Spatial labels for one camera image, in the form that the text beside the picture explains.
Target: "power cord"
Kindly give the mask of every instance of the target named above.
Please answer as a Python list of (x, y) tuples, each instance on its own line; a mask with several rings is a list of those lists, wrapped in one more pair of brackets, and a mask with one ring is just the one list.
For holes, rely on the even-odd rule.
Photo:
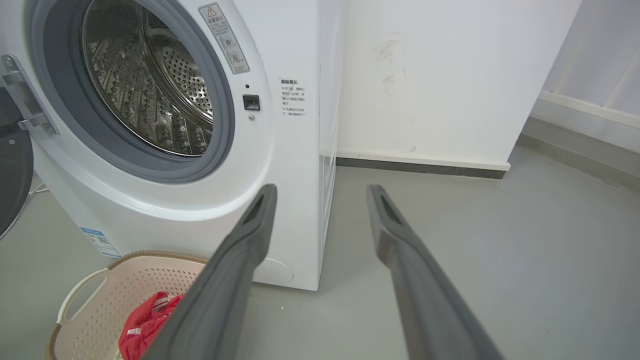
[(33, 199), (33, 197), (37, 194), (37, 193), (44, 193), (44, 192), (48, 192), (49, 188), (47, 188), (44, 183), (40, 183), (40, 185), (36, 186), (35, 189), (31, 190), (28, 194), (27, 194), (27, 198), (24, 200), (24, 204), (22, 205), (22, 207), (20, 208), (20, 211), (18, 212), (18, 215), (15, 217), (15, 219), (13, 219), (13, 221), (11, 222), (11, 225), (9, 225), (9, 227), (6, 228), (6, 230), (2, 233), (2, 235), (0, 235), (0, 240), (2, 240), (4, 238), (4, 236), (9, 232), (9, 230), (11, 230), (11, 228), (15, 225), (15, 223), (18, 221), (18, 218), (20, 217), (20, 215), (22, 215), (22, 212), (24, 211), (24, 208), (27, 207), (27, 204), (29, 204), (29, 201), (31, 201), (31, 199)]

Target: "concrete floor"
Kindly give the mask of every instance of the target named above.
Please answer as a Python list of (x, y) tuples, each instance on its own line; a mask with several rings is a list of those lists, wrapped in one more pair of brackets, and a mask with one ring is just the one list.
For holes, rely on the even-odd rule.
[[(238, 358), (406, 358), (373, 251), (370, 183), (387, 189), (506, 358), (637, 358), (640, 194), (523, 149), (509, 161), (503, 180), (338, 168), (320, 290), (255, 284)], [(109, 262), (38, 194), (0, 241), (0, 357), (41, 359), (69, 289)]]

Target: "red clothing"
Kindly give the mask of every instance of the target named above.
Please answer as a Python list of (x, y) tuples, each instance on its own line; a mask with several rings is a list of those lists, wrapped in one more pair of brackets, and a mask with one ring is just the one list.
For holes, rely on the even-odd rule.
[(124, 360), (138, 360), (142, 357), (182, 297), (183, 295), (179, 295), (169, 301), (167, 293), (161, 291), (129, 315), (118, 339), (118, 348)]

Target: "laundry basket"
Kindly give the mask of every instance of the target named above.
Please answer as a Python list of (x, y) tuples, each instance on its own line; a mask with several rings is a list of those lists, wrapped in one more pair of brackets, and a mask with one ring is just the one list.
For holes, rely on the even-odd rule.
[[(118, 338), (129, 314), (159, 291), (170, 297), (186, 293), (206, 263), (176, 252), (140, 251), (85, 277), (60, 308), (45, 359), (122, 359)], [(79, 310), (67, 313), (76, 295), (99, 278), (104, 280)]]

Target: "stainless steel drum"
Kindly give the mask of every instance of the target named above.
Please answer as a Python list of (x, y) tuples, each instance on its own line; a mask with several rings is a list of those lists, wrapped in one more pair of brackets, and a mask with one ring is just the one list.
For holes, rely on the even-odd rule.
[(129, 0), (94, 0), (82, 27), (84, 63), (111, 113), (149, 145), (202, 155), (214, 113), (198, 66), (155, 15)]

